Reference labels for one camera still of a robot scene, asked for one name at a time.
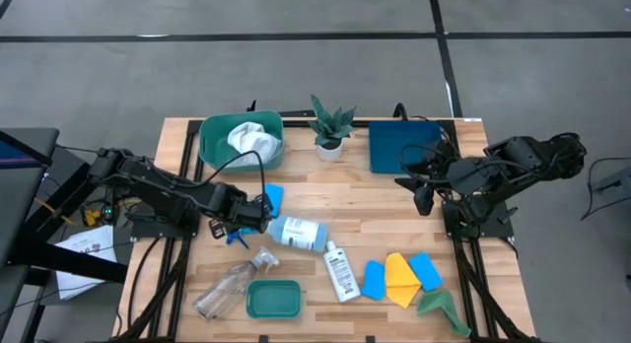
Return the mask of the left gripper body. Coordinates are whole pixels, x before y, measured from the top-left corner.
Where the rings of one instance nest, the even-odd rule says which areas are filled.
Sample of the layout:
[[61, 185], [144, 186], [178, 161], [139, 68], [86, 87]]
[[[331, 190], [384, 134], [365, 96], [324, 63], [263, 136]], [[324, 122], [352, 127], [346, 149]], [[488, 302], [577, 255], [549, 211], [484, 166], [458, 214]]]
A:
[[271, 219], [273, 206], [268, 195], [263, 192], [247, 199], [247, 194], [236, 187], [217, 183], [209, 203], [211, 212], [208, 225], [211, 235], [218, 240], [241, 228], [250, 229], [263, 218]]

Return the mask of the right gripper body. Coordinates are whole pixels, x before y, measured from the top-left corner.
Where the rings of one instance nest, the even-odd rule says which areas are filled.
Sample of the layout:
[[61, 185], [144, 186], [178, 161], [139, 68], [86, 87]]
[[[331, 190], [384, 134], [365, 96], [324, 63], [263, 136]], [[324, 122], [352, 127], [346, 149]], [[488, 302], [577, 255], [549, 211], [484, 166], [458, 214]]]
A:
[[413, 201], [421, 216], [429, 216], [434, 206], [434, 196], [445, 203], [455, 203], [453, 191], [446, 181], [449, 165], [455, 158], [432, 158], [412, 165], [416, 179]]

